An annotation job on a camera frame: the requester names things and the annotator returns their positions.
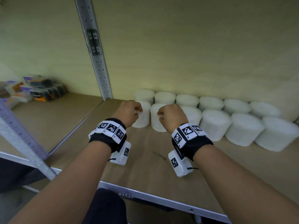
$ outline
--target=white cylindrical object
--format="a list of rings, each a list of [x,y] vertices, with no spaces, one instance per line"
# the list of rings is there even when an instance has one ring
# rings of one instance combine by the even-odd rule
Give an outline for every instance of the white cylindrical object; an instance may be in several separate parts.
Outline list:
[[[223,106],[223,100],[216,97],[201,97],[199,99],[198,108],[203,112],[205,109],[221,110]]]
[[[142,128],[146,127],[150,123],[150,103],[147,101],[138,101],[141,104],[141,107],[143,109],[142,112],[135,111],[138,113],[138,119],[136,122],[132,125],[132,127],[135,128]]]
[[[199,98],[191,94],[178,94],[176,96],[176,103],[179,106],[197,107]]]
[[[186,106],[183,106],[181,108],[187,116],[189,123],[199,125],[200,120],[202,119],[202,112],[198,108]]]
[[[251,111],[251,106],[247,102],[238,99],[225,99],[223,111],[230,116],[233,113],[247,114]]]
[[[265,102],[252,101],[250,106],[252,108],[250,114],[259,118],[266,116],[278,117],[281,114],[278,108]]]
[[[155,93],[155,104],[161,103],[161,104],[167,104],[171,105],[174,104],[176,100],[176,95],[172,92],[156,92]]]
[[[299,137],[299,127],[292,122],[277,117],[264,117],[262,121],[265,130],[255,142],[267,150],[280,152]]]
[[[150,116],[151,116],[150,121],[152,124],[152,128],[158,132],[166,132],[166,129],[163,127],[163,125],[160,123],[159,120],[159,118],[163,117],[163,115],[157,115],[159,109],[165,105],[166,104],[161,104],[161,103],[153,104],[150,108]]]
[[[264,130],[263,122],[250,114],[233,113],[232,123],[225,133],[225,137],[235,145],[249,146]]]
[[[202,113],[200,128],[214,142],[220,141],[231,124],[231,117],[224,111],[206,109]]]
[[[138,90],[135,93],[135,101],[147,101],[150,103],[150,105],[153,105],[154,95],[155,92],[153,90],[147,90],[147,89]]]

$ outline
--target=metal shelf frame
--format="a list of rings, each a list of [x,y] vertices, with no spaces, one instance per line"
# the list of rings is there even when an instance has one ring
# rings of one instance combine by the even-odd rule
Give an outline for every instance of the metal shelf frame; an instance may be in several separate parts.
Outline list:
[[[108,71],[104,58],[103,47],[100,39],[98,24],[92,4],[92,0],[74,0],[80,18],[86,45],[94,68],[95,76],[99,85],[100,93],[104,100],[113,98]],[[70,134],[59,143],[49,154],[35,141],[30,133],[17,120],[12,111],[0,100],[0,134],[5,137],[26,158],[0,152],[0,157],[24,165],[38,168],[47,178],[52,180],[62,170],[51,168],[44,160],[51,155],[59,146],[80,126],[78,125]],[[198,216],[212,218],[225,223],[231,223],[226,215],[193,207],[177,201],[168,200],[133,189],[124,188],[114,184],[100,181],[99,188],[106,188],[126,196],[133,196],[178,210],[186,211]]]

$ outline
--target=person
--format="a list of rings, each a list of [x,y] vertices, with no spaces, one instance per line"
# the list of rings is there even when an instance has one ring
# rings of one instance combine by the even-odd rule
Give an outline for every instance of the person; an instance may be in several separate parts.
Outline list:
[[[134,110],[142,111],[139,102],[124,101],[113,118],[128,128],[138,119]],[[188,122],[176,104],[163,106],[158,114],[164,115],[160,122],[170,134]],[[107,144],[90,142],[9,224],[127,223],[122,199],[114,192],[97,190],[110,155]],[[193,160],[232,223],[299,223],[297,204],[217,147],[204,145]]]

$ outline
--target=dark pants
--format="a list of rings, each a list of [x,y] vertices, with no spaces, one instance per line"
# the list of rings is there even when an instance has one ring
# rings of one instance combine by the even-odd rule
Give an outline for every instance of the dark pants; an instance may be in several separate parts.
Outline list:
[[[98,189],[82,224],[128,224],[126,204],[115,192]]]

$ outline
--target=white paper towel roll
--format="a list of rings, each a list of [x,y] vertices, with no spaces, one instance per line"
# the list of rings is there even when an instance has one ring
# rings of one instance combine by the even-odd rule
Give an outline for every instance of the white paper towel roll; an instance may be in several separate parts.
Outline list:
[[[224,111],[206,109],[202,113],[200,128],[214,142],[220,141],[231,124],[231,117]]]
[[[299,127],[292,122],[277,117],[264,117],[262,121],[265,130],[255,142],[267,150],[280,152],[299,137]]]
[[[135,93],[135,101],[147,101],[150,103],[150,105],[153,105],[154,95],[155,92],[153,90],[147,90],[147,89],[138,90]]]
[[[155,93],[155,104],[161,103],[161,104],[167,104],[171,105],[174,104],[176,100],[176,95],[172,92],[156,92]]]
[[[281,113],[278,108],[265,102],[252,101],[250,106],[252,108],[250,114],[259,118],[263,118],[265,116],[278,117]]]
[[[203,112],[205,109],[221,110],[223,106],[223,100],[216,97],[201,97],[198,108]]]
[[[245,101],[237,100],[237,99],[225,99],[224,100],[224,108],[225,111],[230,116],[233,113],[249,113],[251,110],[250,104]]]
[[[191,94],[178,94],[176,96],[176,103],[179,106],[197,107],[199,98]]]
[[[199,125],[200,120],[202,119],[202,112],[198,108],[186,106],[182,106],[181,108],[187,116],[189,123]]]
[[[163,125],[159,121],[159,118],[163,117],[163,115],[157,115],[157,112],[159,111],[159,109],[165,105],[166,104],[158,103],[158,104],[153,104],[150,108],[150,116],[151,116],[150,121],[152,124],[152,128],[158,132],[166,132],[166,129],[163,127]]]
[[[143,109],[143,112],[135,111],[138,113],[138,119],[136,122],[132,125],[132,127],[135,128],[142,128],[146,127],[150,123],[150,103],[147,101],[138,101]]]
[[[235,145],[249,146],[264,130],[263,122],[250,114],[233,113],[232,124],[225,133],[225,137]]]

